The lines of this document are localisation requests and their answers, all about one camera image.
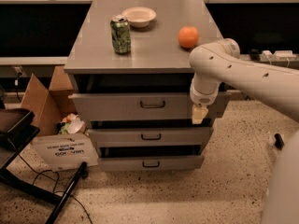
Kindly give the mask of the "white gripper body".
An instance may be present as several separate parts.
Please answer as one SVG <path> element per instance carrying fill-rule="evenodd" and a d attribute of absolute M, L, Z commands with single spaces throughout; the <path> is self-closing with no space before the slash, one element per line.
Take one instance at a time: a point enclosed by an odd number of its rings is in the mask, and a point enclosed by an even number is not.
<path fill-rule="evenodd" d="M 215 102 L 217 95 L 218 88 L 215 88 L 214 91 L 211 91 L 209 94 L 204 94 L 200 91 L 197 91 L 193 84 L 190 87 L 190 97 L 195 105 L 212 105 Z"/>

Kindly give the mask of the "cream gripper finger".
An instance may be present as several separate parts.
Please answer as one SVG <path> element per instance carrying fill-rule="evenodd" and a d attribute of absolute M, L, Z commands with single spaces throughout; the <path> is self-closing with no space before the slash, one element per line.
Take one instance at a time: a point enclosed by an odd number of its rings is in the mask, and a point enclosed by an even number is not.
<path fill-rule="evenodd" d="M 192 123 L 201 124 L 208 113 L 206 106 L 193 105 L 192 106 Z"/>

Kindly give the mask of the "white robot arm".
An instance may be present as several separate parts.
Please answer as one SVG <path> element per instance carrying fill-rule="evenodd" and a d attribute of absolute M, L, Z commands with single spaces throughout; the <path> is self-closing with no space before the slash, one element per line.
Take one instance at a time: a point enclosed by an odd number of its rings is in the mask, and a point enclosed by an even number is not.
<path fill-rule="evenodd" d="M 203 121 L 222 82 L 299 121 L 299 72 L 243 61 L 239 56 L 239 46 L 230 38 L 192 50 L 192 122 Z M 299 132 L 289 139 L 277 157 L 261 224 L 299 224 Z"/>

